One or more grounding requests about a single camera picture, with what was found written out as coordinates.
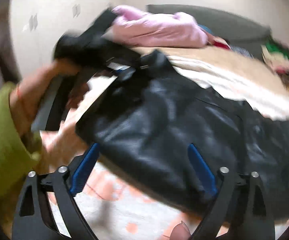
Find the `green sleeve forearm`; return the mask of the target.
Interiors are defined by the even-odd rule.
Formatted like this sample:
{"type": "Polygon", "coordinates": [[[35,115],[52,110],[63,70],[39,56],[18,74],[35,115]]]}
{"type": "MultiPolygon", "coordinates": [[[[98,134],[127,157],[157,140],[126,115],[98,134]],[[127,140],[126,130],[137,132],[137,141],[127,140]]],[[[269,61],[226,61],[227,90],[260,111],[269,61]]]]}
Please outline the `green sleeve forearm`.
{"type": "Polygon", "coordinates": [[[21,140],[12,119],[9,96],[15,85],[8,82],[0,90],[0,203],[40,161],[40,134],[28,133],[21,140]]]}

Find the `person's left hand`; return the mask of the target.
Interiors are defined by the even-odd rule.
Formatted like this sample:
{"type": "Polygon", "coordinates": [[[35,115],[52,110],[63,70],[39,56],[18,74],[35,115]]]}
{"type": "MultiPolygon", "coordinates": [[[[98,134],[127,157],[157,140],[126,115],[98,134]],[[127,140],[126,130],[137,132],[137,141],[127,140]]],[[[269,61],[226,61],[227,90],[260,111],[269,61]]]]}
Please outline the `person's left hand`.
{"type": "Polygon", "coordinates": [[[29,132],[51,81],[59,75],[74,76],[80,70],[79,66],[67,59],[55,60],[17,84],[10,93],[9,106],[14,126],[20,137],[29,132]]]}

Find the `person's right hand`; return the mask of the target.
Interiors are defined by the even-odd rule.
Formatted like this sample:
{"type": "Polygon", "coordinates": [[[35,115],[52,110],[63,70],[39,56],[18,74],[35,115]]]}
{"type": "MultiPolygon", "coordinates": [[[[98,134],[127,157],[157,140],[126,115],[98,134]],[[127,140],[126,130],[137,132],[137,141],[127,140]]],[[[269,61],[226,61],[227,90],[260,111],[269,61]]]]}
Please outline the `person's right hand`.
{"type": "Polygon", "coordinates": [[[189,228],[184,223],[184,221],[181,221],[178,225],[174,227],[170,234],[170,240],[188,240],[191,237],[191,233],[189,231],[189,228]]]}

